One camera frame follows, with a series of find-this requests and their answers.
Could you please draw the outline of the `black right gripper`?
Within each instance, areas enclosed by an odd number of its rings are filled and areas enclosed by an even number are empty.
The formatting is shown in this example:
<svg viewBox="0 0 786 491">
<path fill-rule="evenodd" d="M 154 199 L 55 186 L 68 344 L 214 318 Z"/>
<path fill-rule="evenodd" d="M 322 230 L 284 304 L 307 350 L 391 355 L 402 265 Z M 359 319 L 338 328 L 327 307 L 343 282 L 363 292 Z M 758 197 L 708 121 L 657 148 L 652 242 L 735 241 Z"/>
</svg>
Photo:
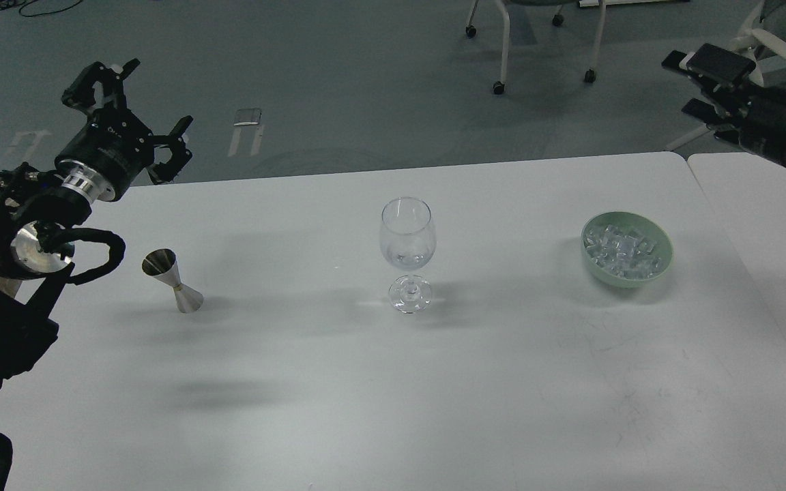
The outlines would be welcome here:
<svg viewBox="0 0 786 491">
<path fill-rule="evenodd" d="M 749 86 L 752 60 L 728 50 L 673 50 L 661 66 L 688 78 L 710 100 L 690 99 L 684 115 L 700 121 L 715 140 L 786 168 L 786 86 Z"/>
</svg>

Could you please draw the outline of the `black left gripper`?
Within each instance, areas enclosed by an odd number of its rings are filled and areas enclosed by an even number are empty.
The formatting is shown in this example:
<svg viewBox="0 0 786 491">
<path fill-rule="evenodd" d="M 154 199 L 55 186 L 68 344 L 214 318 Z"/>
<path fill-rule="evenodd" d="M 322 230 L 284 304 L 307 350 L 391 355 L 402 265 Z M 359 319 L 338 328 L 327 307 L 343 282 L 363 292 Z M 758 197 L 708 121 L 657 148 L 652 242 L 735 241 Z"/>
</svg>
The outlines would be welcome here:
<svg viewBox="0 0 786 491">
<path fill-rule="evenodd" d="M 63 90 L 61 102 L 85 115 L 78 134 L 54 159 L 55 168 L 71 173 L 88 168 L 105 183 L 99 199 L 117 201 L 147 166 L 153 185 L 171 183 L 193 157 L 185 133 L 194 118 L 185 115 L 168 134 L 152 131 L 128 108 L 123 82 L 140 65 L 131 59 L 119 71 L 100 62 L 88 65 Z M 168 150 L 169 159 L 154 164 L 154 151 Z"/>
</svg>

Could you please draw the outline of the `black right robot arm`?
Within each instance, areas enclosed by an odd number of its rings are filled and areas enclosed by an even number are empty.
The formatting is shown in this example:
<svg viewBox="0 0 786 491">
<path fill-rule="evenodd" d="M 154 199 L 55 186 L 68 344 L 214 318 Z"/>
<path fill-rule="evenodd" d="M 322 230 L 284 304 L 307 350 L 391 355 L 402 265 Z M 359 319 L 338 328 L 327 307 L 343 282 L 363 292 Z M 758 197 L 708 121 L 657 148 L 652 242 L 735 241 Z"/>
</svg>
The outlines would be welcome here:
<svg viewBox="0 0 786 491">
<path fill-rule="evenodd" d="M 756 62 L 713 44 L 673 50 L 662 68 L 683 75 L 701 92 L 681 109 L 716 140 L 786 168 L 786 85 L 762 87 L 749 77 Z"/>
</svg>

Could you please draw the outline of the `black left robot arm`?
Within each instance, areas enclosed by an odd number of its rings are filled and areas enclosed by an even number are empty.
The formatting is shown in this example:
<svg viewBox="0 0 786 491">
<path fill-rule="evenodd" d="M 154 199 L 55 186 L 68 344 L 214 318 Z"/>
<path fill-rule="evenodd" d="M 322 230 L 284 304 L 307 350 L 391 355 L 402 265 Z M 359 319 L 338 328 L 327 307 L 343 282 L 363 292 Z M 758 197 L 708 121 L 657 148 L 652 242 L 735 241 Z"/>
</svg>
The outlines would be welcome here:
<svg viewBox="0 0 786 491">
<path fill-rule="evenodd" d="M 139 64 L 95 62 L 63 91 L 63 105 L 84 114 L 85 125 L 52 170 L 28 162 L 0 170 L 0 389 L 56 341 L 50 316 L 63 289 L 121 264 L 124 239 L 85 227 L 93 204 L 121 199 L 141 172 L 170 183 L 192 158 L 184 140 L 191 116 L 155 134 L 128 108 L 123 84 Z"/>
</svg>

